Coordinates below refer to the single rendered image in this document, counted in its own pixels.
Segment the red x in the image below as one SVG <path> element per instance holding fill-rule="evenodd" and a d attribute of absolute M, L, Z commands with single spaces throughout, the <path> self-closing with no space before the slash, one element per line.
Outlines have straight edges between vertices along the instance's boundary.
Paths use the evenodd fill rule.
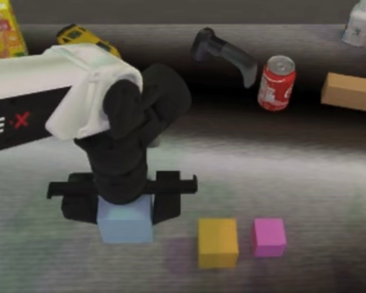
<path fill-rule="evenodd" d="M 26 121 L 26 119 L 28 118 L 28 116 L 30 116 L 30 112 L 25 112 L 23 115 L 19 115 L 16 114 L 15 117 L 16 119 L 18 119 L 16 125 L 15 125 L 15 129 L 18 129 L 20 126 L 27 126 L 28 123 Z"/>

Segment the black handheld object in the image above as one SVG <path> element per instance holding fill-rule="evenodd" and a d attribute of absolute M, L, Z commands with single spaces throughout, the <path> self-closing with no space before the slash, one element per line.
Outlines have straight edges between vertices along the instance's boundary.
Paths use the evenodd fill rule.
<path fill-rule="evenodd" d="M 178 217 L 181 194 L 195 194 L 196 176 L 181 180 L 179 172 L 157 172 L 148 179 L 147 147 L 191 106 L 191 94 L 174 70 L 155 64 L 143 72 L 143 92 L 131 81 L 116 82 L 103 102 L 110 129 L 75 139 L 92 173 L 73 173 L 68 182 L 51 183 L 48 198 L 63 196 L 65 218 L 95 223 L 98 195 L 112 204 L 128 204 L 154 194 L 153 223 Z"/>
<path fill-rule="evenodd" d="M 244 87 L 250 88 L 256 81 L 257 62 L 240 48 L 218 38 L 206 27 L 201 29 L 194 40 L 191 55 L 196 61 L 206 61 L 213 56 L 221 57 L 236 66 L 243 75 Z"/>

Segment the can top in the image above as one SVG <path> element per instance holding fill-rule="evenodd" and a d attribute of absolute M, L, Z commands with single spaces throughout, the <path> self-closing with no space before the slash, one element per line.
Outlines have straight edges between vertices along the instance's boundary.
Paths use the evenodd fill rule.
<path fill-rule="evenodd" d="M 267 62 L 267 67 L 270 71 L 279 76 L 289 75 L 295 70 L 294 61 L 289 57 L 282 55 L 271 57 Z"/>

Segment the juice box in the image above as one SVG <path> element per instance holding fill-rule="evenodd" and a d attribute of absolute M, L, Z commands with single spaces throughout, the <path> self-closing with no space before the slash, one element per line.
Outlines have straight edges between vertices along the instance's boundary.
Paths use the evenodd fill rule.
<path fill-rule="evenodd" d="M 28 55 L 9 0 L 0 0 L 0 58 Z"/>

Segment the yellow toy car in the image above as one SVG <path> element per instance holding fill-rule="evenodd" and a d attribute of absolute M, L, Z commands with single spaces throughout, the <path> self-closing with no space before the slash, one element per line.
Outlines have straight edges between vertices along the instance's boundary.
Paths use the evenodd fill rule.
<path fill-rule="evenodd" d="M 95 34 L 88 29 L 78 26 L 77 24 L 71 24 L 64 27 L 57 33 L 57 40 L 60 45 L 64 44 L 78 44 L 78 43 L 92 43 L 105 49 L 107 52 L 121 58 L 121 54 L 113 47 L 109 42 L 101 40 Z"/>

